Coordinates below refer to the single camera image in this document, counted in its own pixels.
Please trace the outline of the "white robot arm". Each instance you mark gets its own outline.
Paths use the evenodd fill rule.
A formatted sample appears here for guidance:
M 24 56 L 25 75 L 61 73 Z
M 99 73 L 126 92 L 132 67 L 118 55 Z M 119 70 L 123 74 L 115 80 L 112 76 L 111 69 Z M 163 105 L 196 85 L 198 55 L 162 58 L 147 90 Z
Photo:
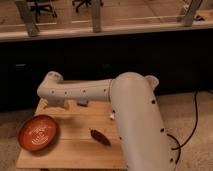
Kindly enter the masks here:
M 125 72 L 113 79 L 66 83 L 55 71 L 37 89 L 49 106 L 66 100 L 108 101 L 114 111 L 128 171 L 174 171 L 172 150 L 154 94 L 152 75 Z

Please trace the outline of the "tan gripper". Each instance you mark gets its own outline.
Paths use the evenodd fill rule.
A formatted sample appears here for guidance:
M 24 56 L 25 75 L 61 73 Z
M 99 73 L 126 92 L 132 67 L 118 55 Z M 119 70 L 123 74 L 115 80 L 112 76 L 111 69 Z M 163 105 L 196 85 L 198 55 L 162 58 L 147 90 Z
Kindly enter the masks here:
M 65 100 L 46 100 L 45 101 L 46 106 L 44 108 L 49 107 L 60 107 L 65 110 L 69 109 L 69 104 Z

